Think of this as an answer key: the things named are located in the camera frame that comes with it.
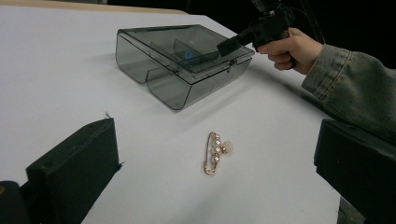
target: human hand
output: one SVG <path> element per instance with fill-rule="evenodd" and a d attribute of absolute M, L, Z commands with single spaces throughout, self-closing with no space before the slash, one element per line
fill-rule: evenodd
<path fill-rule="evenodd" d="M 296 28 L 289 28 L 288 36 L 259 46 L 258 52 L 268 54 L 268 59 L 275 63 L 274 67 L 279 71 L 290 69 L 290 59 L 293 57 L 297 62 L 293 69 L 307 75 L 323 45 Z"/>

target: white table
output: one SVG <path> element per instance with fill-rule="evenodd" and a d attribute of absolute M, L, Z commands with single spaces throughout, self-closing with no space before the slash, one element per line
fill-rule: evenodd
<path fill-rule="evenodd" d="M 205 16 L 0 6 L 0 180 L 85 124 L 116 122 L 122 169 L 83 223 L 335 224 L 340 195 L 316 173 L 328 116 L 256 54 L 244 75 L 182 111 L 118 68 L 120 28 L 200 23 Z M 210 132 L 234 144 L 215 175 L 203 164 Z"/>

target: denim jacket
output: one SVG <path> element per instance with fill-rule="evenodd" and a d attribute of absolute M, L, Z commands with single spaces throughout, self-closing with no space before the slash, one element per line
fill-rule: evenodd
<path fill-rule="evenodd" d="M 396 146 L 396 70 L 370 55 L 324 45 L 303 82 L 323 107 Z"/>

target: gold pin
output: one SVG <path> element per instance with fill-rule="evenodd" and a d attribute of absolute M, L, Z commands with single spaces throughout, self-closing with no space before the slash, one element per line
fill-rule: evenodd
<path fill-rule="evenodd" d="M 209 168 L 209 150 L 211 150 L 212 160 L 211 167 Z M 213 175 L 216 172 L 220 161 L 220 155 L 229 153 L 233 150 L 233 143 L 226 141 L 221 143 L 220 136 L 214 132 L 211 132 L 207 137 L 206 143 L 206 159 L 205 159 L 205 173 L 208 175 Z"/>

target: transparent plastic box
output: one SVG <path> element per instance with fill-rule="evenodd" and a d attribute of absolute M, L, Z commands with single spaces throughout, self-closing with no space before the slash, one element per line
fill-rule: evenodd
<path fill-rule="evenodd" d="M 221 57 L 227 38 L 202 25 L 119 29 L 120 69 L 174 110 L 196 103 L 239 78 L 254 51 L 246 47 Z"/>

